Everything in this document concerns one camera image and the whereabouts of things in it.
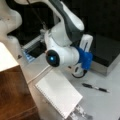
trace white table surface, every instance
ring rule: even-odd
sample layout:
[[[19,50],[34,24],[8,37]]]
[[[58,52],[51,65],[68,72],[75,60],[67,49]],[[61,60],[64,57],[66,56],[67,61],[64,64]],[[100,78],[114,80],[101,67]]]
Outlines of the white table surface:
[[[120,63],[108,76],[93,71],[89,71],[82,79],[73,78],[69,73],[65,73],[65,76],[83,95],[81,106],[93,116],[94,120],[118,120],[120,117]],[[83,87],[81,84],[83,82],[108,89],[110,93]]]
[[[93,116],[94,120],[118,120],[120,117],[120,63],[108,76],[103,76],[94,71],[89,71],[82,79],[74,78],[70,72],[63,70],[63,74],[71,84],[82,94],[80,102],[84,110]],[[29,84],[32,96],[37,104],[41,118],[44,120],[61,120],[60,115],[49,105],[43,102],[43,97],[35,88],[35,84],[41,79],[38,77]],[[85,88],[81,83],[89,83],[94,86],[108,89],[110,93]]]

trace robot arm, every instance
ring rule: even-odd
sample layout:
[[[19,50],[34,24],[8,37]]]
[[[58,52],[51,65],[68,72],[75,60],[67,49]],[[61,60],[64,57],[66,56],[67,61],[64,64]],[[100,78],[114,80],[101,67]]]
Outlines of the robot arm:
[[[86,53],[92,43],[92,36],[83,35],[84,25],[63,2],[59,0],[15,0],[19,4],[44,2],[60,18],[60,22],[45,33],[45,43],[47,46],[46,59],[53,66],[74,66],[82,64],[83,69],[88,70],[92,55]],[[73,42],[81,41],[80,46],[71,47]]]

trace wooden table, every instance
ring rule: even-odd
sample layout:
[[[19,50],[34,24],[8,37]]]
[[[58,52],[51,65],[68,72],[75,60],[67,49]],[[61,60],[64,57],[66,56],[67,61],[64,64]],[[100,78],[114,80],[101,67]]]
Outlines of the wooden table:
[[[0,43],[0,120],[40,120],[19,64]]]

